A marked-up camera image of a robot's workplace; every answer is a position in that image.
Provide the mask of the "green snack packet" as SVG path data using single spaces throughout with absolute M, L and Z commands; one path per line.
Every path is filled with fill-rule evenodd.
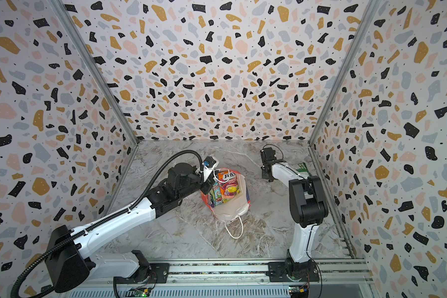
M 298 163 L 296 166 L 296 171 L 303 176 L 310 176 L 307 165 L 304 162 Z

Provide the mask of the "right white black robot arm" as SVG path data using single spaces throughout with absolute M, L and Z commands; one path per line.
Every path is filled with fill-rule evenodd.
M 322 181 L 312 176 L 305 163 L 292 167 L 276 156 L 277 146 L 265 145 L 260 150 L 262 178 L 278 180 L 288 187 L 289 211 L 295 223 L 293 240 L 283 262 L 268 264 L 271 282 L 320 281 L 317 263 L 311 257 L 316 232 L 329 214 Z

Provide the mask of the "orange fruits candy packet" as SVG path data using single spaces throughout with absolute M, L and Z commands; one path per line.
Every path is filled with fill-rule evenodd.
M 217 173 L 217 179 L 223 202 L 233 199 L 240 193 L 236 172 L 224 170 Z

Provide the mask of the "red paper gift bag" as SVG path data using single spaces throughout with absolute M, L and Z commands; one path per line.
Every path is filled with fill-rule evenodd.
M 213 171 L 204 170 L 203 173 L 206 176 L 213 173 L 215 181 L 218 182 L 217 173 L 220 171 L 224 171 L 224 170 L 230 170 L 230 169 L 218 168 L 218 169 L 214 169 Z M 227 202 L 223 202 L 222 204 L 220 204 L 216 207 L 211 207 L 211 205 L 209 204 L 209 194 L 203 195 L 201 192 L 201 199 L 204 201 L 206 206 L 211 210 L 214 217 L 218 221 L 223 222 L 225 225 L 227 225 L 233 221 L 238 221 L 238 222 L 240 222 L 240 225 L 243 226 L 242 216 L 244 216 L 250 208 L 250 205 L 247 204 L 247 201 L 244 197 L 243 189 L 242 189 L 242 178 L 245 179 L 245 177 L 238 171 L 233 171 L 233 172 L 236 172 L 237 178 L 238 178 L 238 183 L 240 186 L 240 193 L 238 195 L 236 195 L 233 199 L 231 199 Z

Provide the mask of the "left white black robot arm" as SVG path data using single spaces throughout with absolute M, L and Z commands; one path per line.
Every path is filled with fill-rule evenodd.
M 99 249 L 129 230 L 150 222 L 181 205 L 185 197 L 208 193 L 214 185 L 218 161 L 207 157 L 203 169 L 178 163 L 166 179 L 151 188 L 138 203 L 130 204 L 99 221 L 68 230 L 53 231 L 48 246 L 71 242 L 46 258 L 45 264 L 56 293 L 65 293 L 88 279 L 116 278 L 123 283 L 159 282 L 153 265 L 139 250 L 125 254 L 102 254 Z

